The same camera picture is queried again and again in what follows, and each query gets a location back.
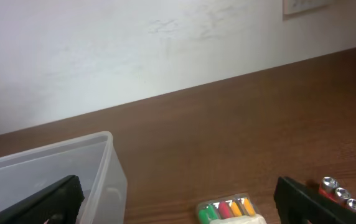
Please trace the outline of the clear plastic storage box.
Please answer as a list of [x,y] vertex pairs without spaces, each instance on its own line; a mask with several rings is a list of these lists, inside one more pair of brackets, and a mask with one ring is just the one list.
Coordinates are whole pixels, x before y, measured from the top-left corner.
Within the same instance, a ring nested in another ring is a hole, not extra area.
[[76,175],[84,201],[77,223],[123,223],[127,180],[107,131],[0,157],[0,211]]

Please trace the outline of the pack of AA batteries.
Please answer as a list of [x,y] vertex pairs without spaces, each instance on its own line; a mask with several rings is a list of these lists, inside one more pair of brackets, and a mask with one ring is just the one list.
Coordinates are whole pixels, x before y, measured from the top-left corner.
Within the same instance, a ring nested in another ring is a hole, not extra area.
[[248,194],[200,202],[195,214],[200,224],[266,224]]

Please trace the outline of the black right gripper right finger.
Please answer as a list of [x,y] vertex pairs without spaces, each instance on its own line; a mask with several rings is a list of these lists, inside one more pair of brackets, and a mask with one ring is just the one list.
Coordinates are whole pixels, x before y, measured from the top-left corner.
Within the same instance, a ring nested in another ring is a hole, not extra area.
[[281,224],[356,224],[356,213],[290,177],[279,177],[274,201]]

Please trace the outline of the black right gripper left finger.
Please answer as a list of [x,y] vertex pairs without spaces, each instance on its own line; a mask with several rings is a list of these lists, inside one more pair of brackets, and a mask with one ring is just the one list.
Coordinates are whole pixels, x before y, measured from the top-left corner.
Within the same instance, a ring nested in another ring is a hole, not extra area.
[[79,177],[68,175],[2,210],[0,224],[75,224],[84,199]]

